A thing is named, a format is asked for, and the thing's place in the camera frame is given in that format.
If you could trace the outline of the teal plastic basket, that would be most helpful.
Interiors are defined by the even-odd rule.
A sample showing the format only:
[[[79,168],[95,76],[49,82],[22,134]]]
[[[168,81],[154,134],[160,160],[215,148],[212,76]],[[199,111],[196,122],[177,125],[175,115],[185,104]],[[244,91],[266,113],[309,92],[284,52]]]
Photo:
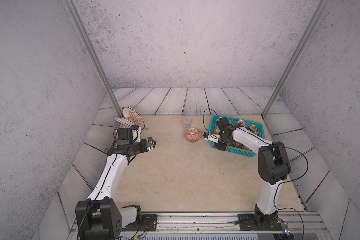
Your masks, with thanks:
[[[227,146],[225,152],[242,155],[246,157],[254,157],[259,153],[259,148],[268,145],[270,142],[264,139],[263,125],[257,122],[244,120],[246,126],[237,124],[238,118],[214,115],[210,121],[206,132],[211,134],[219,134],[225,130],[232,130],[232,143]],[[250,125],[256,125],[259,129],[256,134],[249,130]],[[212,148],[215,149],[213,142],[208,141]],[[245,145],[249,150],[240,148]]]

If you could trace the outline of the white monster energy can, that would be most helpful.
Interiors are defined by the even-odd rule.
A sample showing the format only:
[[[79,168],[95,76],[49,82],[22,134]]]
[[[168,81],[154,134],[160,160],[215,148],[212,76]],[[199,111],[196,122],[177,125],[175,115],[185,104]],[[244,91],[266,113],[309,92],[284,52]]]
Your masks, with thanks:
[[[242,120],[242,119],[237,120],[237,124],[239,124],[239,125],[241,125],[243,127],[246,126],[246,122],[244,120]]]

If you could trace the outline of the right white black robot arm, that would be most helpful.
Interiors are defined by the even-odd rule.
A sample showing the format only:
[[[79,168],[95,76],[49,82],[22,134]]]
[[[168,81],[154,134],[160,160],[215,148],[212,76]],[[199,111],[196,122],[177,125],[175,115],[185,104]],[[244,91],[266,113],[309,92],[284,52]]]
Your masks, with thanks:
[[[261,196],[254,210],[254,223],[263,228],[278,218],[279,187],[291,172],[285,145],[267,141],[247,130],[244,125],[231,124],[226,117],[217,119],[218,134],[206,134],[214,147],[225,151],[229,144],[240,143],[258,156],[258,173],[263,180]]]

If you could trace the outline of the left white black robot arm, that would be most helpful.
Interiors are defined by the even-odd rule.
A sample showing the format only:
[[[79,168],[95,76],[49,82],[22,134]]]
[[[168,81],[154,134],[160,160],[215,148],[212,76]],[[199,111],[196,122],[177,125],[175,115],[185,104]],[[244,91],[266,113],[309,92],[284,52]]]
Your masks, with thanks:
[[[114,132],[114,141],[106,149],[107,159],[94,190],[75,208],[78,240],[118,240],[122,230],[135,232],[138,239],[147,230],[141,207],[129,205],[117,207],[116,193],[126,167],[138,155],[153,151],[156,141],[141,139],[141,128],[132,125]]]

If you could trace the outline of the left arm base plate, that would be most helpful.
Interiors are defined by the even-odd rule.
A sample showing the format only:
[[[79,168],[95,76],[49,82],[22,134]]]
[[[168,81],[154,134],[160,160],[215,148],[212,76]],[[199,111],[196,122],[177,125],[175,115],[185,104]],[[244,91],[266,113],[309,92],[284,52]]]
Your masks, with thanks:
[[[143,214],[140,220],[122,228],[123,232],[155,232],[157,230],[158,215]]]

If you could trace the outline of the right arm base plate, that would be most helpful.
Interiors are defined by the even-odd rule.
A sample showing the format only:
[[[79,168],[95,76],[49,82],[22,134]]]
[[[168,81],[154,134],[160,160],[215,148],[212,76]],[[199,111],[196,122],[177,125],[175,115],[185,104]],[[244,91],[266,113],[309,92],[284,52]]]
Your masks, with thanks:
[[[282,231],[283,225],[278,219],[267,219],[257,214],[238,214],[238,221],[235,225],[241,231]]]

